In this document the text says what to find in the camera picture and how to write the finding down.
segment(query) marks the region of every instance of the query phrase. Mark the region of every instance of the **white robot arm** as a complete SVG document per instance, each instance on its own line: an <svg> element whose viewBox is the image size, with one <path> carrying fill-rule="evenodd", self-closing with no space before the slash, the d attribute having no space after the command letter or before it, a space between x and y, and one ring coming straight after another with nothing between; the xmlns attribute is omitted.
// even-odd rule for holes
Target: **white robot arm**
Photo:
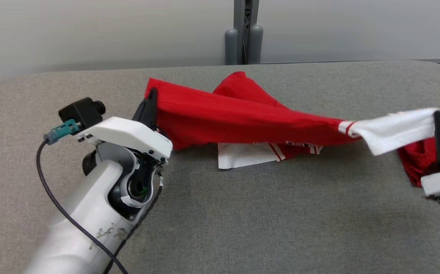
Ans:
<svg viewBox="0 0 440 274"><path fill-rule="evenodd" d="M62 207L72 220L99 241L98 244L113 254L114 260L147 215L154 196L155 178L162 187L160 172L173 149L171 141L157 132L156 105L157 91L152 90L133 120L111 117L101 121L105 111L102 103L89 98L77 101L59 111L65 123L45 135L39 149L40 152L46 143L52 144L66 134L96 146L83 160L86 179ZM56 212L46 238L25 272L101 274L109 267L110 256L103 248L64 214Z"/></svg>
<svg viewBox="0 0 440 274"><path fill-rule="evenodd" d="M173 145L164 132L157 131L156 89L150 91L132 120L112 117L102 121L104 111L99 101L77 101L59 111L64 124L44 136L37 169L58 208L40 170L42 148L72 134L79 142L93 143L96 150L84 158L86 179L51 220L49 233L26 273L101 274L111 267L110 259L126 273L116 255L152 208L155 178L160 180L160 193L162 167ZM434 118L440 168L439 111ZM440 204L440 172L422 177L422 186L427 197Z"/></svg>

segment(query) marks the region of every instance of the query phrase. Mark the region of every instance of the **cloth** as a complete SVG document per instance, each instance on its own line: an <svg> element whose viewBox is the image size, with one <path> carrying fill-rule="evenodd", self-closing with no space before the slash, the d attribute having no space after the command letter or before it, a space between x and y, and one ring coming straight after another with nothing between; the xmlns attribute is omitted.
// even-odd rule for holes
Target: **cloth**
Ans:
<svg viewBox="0 0 440 274"><path fill-rule="evenodd" d="M398 149L411 184L421 187L421 177L437 172L435 138L431 137Z"/></svg>
<svg viewBox="0 0 440 274"><path fill-rule="evenodd" d="M239 70L289 108L323 116L356 120L440 106L440 65L422 61L73 71L0 81L0 274L22 272L56 213L35 151L42 134L62 123L59 109L90 97L105 104L104 118L131 118L150 77L213 92ZM129 273L440 273L440 208L405 184L397 153L373 157L365 147L324 147L321 157L229 172L218 170L216 144L175 151L164 191L118 258ZM60 202L84 179L81 163L93 149L69 136L44 149L44 175ZM114 265L110 274L119 273Z"/></svg>
<svg viewBox="0 0 440 274"><path fill-rule="evenodd" d="M225 78L213 91L213 94L248 100L275 108L288 109L274 97L264 91L255 81L248 78L245 72L235 72ZM322 146L312 144L286 143L219 143L218 168L229 169L281 161L293 158L298 154L320 154Z"/></svg>
<svg viewBox="0 0 440 274"><path fill-rule="evenodd" d="M176 149L213 142L269 143L277 144L280 150L279 144L321 147L363 138L371 152L380 155L432 137L432 115L437 110L427 108L359 121L316 116L286 108L242 72L227 77L212 94L151 78L146 96L152 87L159 90L157 123ZM285 158L292 149L286 153L280 150L281 157L271 146L277 159ZM300 148L290 156L305 152L306 148Z"/></svg>

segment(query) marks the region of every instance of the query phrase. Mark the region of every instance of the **gray table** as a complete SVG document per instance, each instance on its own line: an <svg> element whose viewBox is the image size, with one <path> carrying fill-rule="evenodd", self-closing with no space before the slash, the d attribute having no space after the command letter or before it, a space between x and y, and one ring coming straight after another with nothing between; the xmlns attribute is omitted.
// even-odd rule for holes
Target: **gray table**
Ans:
<svg viewBox="0 0 440 274"><path fill-rule="evenodd" d="M440 65L347 62L40 73L0 82L0 274L28 262L54 206L35 170L57 111L91 97L130 118L149 77L213 89L244 70L286 106L345 119L440 107ZM59 200L92 147L44 149ZM363 142L282 163L217 168L215 145L176 151L154 210L123 248L131 273L440 273L440 209L410 185L396 153Z"/></svg>

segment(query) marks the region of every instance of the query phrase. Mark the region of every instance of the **black cable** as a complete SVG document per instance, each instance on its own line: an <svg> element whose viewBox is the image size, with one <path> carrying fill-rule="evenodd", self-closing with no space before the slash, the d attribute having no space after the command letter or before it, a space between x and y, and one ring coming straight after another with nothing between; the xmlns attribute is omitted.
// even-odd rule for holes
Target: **black cable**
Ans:
<svg viewBox="0 0 440 274"><path fill-rule="evenodd" d="M152 200L152 202L150 202L150 206L147 208L147 210L145 211L145 213L140 217L140 220L137 222L137 224L133 227L133 229L130 230L129 235L127 236L127 238L122 241L122 243L120 244L120 246L117 249L117 252L115 252L115 256L118 255L118 253L120 252L120 250L122 249L122 247L124 247L125 243L127 242L128 239L130 239L130 237L132 236L132 234L135 232L136 229L138 229L138 227L140 226L140 224L142 224L142 222L145 220L145 217L147 217L147 215L149 214L149 212L152 210L152 208L154 207L155 202L157 202L157 199L159 199L159 195L162 192L162 186L159 186L159 189L157 190L157 193L155 194L154 199ZM108 274L108 272L110 272L110 269L112 268L113 263L110 262L108 264L108 266L105 269L105 272L103 272L104 274Z"/></svg>
<svg viewBox="0 0 440 274"><path fill-rule="evenodd" d="M51 198L54 205L56 205L58 210L64 215L64 217L67 218L67 220L69 220L69 222L71 222L84 235L86 235L89 239L91 239L91 241L93 241L93 243L95 243L97 246L99 246L106 253L106 255L108 255L112 259L112 261L115 262L115 264L117 264L117 267L121 270L122 273L128 274L127 270L123 267L123 265L120 263L120 261L117 259L117 257L115 257L115 255L113 255L113 253L111 253L110 250L108 250L108 248L106 248L106 246L104 246L100 241L98 241L95 237L93 237L93 235L91 235L89 232L87 232L86 229L84 229L82 226L80 226L71 216L69 216L69 214L66 212L66 210L59 204L59 202L56 200L56 198L52 194L51 190L49 189L49 186L47 185L47 182L45 181L44 174L42 174L42 167L40 166L40 154L42 154L42 149L44 148L44 146L47 143L49 143L49 140L48 139L44 140L44 142L42 142L42 144L40 144L40 146L37 150L37 172L40 177L40 181L42 182L42 185L44 186L45 191L49 195L49 198Z"/></svg>

